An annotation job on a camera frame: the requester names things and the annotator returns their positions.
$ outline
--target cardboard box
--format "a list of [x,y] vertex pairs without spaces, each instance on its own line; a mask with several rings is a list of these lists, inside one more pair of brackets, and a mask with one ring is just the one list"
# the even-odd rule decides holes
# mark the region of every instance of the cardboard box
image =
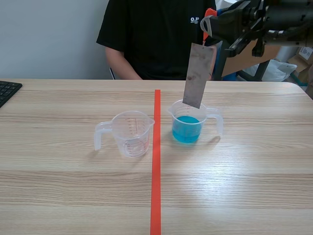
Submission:
[[302,60],[298,55],[295,55],[291,59],[288,60],[288,63],[297,65],[297,69],[292,74],[293,78],[296,77],[296,81],[300,86],[306,86],[309,82],[309,69],[311,65],[307,64],[304,60]]
[[304,60],[307,64],[313,65],[313,48],[312,47],[300,47],[297,51],[297,55]]

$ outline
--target plastic measuring cup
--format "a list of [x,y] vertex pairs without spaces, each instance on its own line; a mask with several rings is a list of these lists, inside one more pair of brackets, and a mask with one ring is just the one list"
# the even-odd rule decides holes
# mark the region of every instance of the plastic measuring cup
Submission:
[[119,150],[128,157],[140,157],[149,147],[149,130],[155,121],[139,111],[117,115],[112,121],[102,122],[95,128],[94,148],[101,148],[101,136],[112,132]]
[[206,108],[203,104],[200,109],[196,109],[179,100],[169,108],[168,112],[173,117],[173,136],[180,142],[193,143],[197,141],[207,118],[215,118],[217,131],[220,135],[223,134],[224,120],[217,109]]

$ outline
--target white wall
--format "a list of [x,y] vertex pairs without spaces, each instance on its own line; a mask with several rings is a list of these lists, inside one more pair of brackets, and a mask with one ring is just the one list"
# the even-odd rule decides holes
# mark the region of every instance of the white wall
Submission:
[[111,79],[96,44],[108,0],[0,0],[0,78]]

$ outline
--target robotic arm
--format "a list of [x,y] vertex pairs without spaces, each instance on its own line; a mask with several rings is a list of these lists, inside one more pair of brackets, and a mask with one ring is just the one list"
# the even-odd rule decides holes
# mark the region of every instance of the robotic arm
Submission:
[[313,46],[313,0],[240,0],[218,17],[205,17],[201,28],[231,45],[228,57],[258,40],[252,55],[262,57],[265,44]]

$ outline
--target orange object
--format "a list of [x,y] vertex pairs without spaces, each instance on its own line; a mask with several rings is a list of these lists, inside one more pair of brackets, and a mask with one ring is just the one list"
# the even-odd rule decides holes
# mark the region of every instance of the orange object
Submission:
[[[205,12],[205,16],[204,17],[207,17],[207,16],[217,16],[217,11],[212,9],[212,8],[209,8],[207,9],[207,11]],[[205,40],[207,39],[209,35],[207,33],[203,33],[203,43],[205,42]]]
[[150,235],[161,235],[161,90],[155,91]]

